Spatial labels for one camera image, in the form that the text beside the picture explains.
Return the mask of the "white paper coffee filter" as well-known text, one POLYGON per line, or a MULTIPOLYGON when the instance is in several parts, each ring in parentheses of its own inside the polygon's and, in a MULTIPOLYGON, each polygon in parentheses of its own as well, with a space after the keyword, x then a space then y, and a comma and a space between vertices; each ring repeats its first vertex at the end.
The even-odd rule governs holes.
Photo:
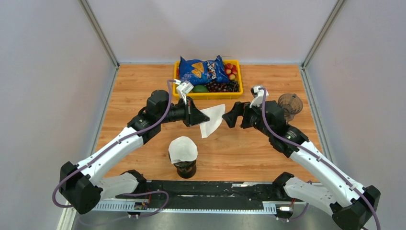
POLYGON ((197 159, 198 150, 196 144, 186 136, 173 140, 169 145, 169 158, 172 164, 191 162, 197 159))

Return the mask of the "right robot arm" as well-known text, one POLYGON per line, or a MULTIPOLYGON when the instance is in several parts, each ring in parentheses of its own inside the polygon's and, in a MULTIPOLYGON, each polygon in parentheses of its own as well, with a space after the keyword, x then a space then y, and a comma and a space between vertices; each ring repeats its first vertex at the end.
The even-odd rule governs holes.
POLYGON ((342 230, 361 230, 370 218, 381 229, 376 213, 380 191, 373 185, 364 186, 335 166, 303 132, 286 123, 284 111, 275 101, 261 105, 236 102, 222 118, 233 128, 239 116, 243 118, 241 128, 253 127, 269 137, 275 150, 302 165, 323 185, 317 187, 284 172, 274 181, 276 198, 307 202, 329 214, 342 230))

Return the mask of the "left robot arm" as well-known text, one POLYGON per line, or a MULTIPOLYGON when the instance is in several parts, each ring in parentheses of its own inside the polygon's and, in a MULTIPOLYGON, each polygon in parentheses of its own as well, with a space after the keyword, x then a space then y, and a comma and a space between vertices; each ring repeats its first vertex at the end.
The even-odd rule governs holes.
POLYGON ((121 194, 142 198, 146 185, 136 171, 127 171, 116 177, 105 174, 126 155, 140 148, 161 131, 161 124, 182 121, 191 127, 208 122, 210 118, 200 111, 191 97, 171 102, 171 93, 155 90, 138 114, 127 126, 96 153, 77 164, 66 162, 60 168, 59 192, 79 214, 86 214, 104 199, 121 194))

